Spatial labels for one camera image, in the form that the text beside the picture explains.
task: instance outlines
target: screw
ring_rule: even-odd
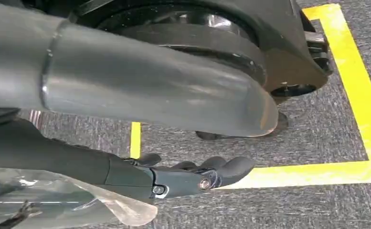
[[[166,191],[166,189],[162,186],[154,186],[152,192],[156,195],[161,195]]]
[[[209,189],[210,186],[211,186],[211,182],[206,178],[201,180],[200,183],[199,183],[199,188],[202,189],[202,190],[207,190],[207,189]]]

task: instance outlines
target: yellow floor marking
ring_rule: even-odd
[[[340,6],[317,6],[304,9],[304,13],[310,20],[320,19],[370,160],[255,168],[240,182],[221,189],[371,183],[371,80]],[[140,135],[140,124],[133,123],[133,158],[140,156]]]
[[[305,14],[311,20],[320,19],[371,160],[371,80],[340,6],[313,7]]]
[[[141,151],[142,124],[132,122],[130,131],[130,157],[138,159]]]

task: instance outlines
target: plastic wrap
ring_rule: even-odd
[[[157,215],[153,205],[61,174],[0,168],[0,223],[12,217],[25,201],[33,203],[34,210],[15,228],[60,229],[116,219],[141,226]]]

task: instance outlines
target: wheel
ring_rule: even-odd
[[[276,136],[277,134],[281,133],[283,130],[287,129],[288,126],[289,126],[288,117],[285,114],[278,112],[278,125],[276,126],[273,132],[263,137]],[[206,141],[212,141],[212,140],[218,140],[218,139],[230,139],[230,138],[246,138],[246,137],[217,135],[217,134],[207,133],[207,132],[202,132],[202,131],[195,131],[195,133],[200,139],[203,139]]]

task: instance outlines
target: curved pipe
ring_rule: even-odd
[[[233,136],[266,135],[278,116],[237,69],[1,4],[0,107]]]

